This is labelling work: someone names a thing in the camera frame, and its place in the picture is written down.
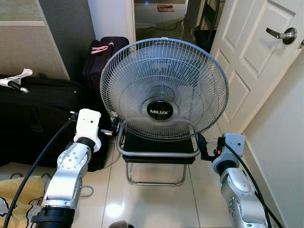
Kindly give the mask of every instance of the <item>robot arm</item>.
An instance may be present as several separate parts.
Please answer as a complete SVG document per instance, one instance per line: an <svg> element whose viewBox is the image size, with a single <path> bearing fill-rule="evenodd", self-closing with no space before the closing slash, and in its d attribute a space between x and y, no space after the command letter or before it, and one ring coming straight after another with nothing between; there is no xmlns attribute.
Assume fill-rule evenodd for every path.
<svg viewBox="0 0 304 228"><path fill-rule="evenodd" d="M240 134L226 133L218 139L215 156L207 154L207 142L199 134L199 149L202 159L212 161L213 170L220 175L221 193L229 210L234 228L267 228L262 203L255 196L254 185L239 169L239 162L225 143L242 157L245 137Z"/></svg>
<svg viewBox="0 0 304 228"><path fill-rule="evenodd" d="M100 117L99 112L80 110L74 143L59 155L57 170L44 195L42 209L32 218L37 228L71 227L91 153L101 147L97 137Z"/></svg>

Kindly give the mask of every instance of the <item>white door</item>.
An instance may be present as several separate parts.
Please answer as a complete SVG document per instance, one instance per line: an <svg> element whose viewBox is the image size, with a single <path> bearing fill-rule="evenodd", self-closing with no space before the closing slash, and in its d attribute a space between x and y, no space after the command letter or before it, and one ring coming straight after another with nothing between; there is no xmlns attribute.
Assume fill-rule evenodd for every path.
<svg viewBox="0 0 304 228"><path fill-rule="evenodd" d="M266 32L297 29L290 45ZM229 82L220 130L242 133L300 53L303 0L227 0L211 49Z"/></svg>

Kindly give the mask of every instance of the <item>black bag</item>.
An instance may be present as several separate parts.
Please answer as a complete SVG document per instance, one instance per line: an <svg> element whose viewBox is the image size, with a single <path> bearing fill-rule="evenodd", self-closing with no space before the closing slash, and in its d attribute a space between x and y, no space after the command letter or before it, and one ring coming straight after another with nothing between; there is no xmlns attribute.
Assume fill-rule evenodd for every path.
<svg viewBox="0 0 304 228"><path fill-rule="evenodd" d="M100 96L100 78L101 72L105 67L107 61L117 51L127 46L129 41L125 37L104 37L100 41L93 40L91 43L83 70L83 76L87 86L93 91L95 96L101 101ZM92 54L92 48L107 47L95 54Z"/></svg>
<svg viewBox="0 0 304 228"><path fill-rule="evenodd" d="M33 164L49 140L71 116L70 111L89 108L100 111L101 104L88 89L79 83L58 79L26 77L21 85L29 90L0 86L0 165L8 162ZM103 115L100 129L111 122ZM72 122L55 141L39 165L56 167L58 155L73 142L76 122ZM89 171L104 167L108 139L100 135L102 147L92 154Z"/></svg>

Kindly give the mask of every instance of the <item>doorway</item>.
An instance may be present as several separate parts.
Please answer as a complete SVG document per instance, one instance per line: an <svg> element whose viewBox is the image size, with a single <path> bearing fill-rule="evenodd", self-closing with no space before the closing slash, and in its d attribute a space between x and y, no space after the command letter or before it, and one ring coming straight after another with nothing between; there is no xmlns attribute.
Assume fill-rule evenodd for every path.
<svg viewBox="0 0 304 228"><path fill-rule="evenodd" d="M195 44L185 21L188 0L134 0L136 40L168 37Z"/></svg>

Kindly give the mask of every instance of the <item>electric fan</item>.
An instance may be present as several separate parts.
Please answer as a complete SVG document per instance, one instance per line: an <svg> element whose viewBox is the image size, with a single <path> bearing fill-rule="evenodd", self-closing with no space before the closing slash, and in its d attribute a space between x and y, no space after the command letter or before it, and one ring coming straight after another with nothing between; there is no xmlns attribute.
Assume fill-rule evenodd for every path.
<svg viewBox="0 0 304 228"><path fill-rule="evenodd" d="M190 43L154 38L121 49L102 72L108 113L129 132L178 141L210 128L223 113L228 82L220 65Z"/></svg>

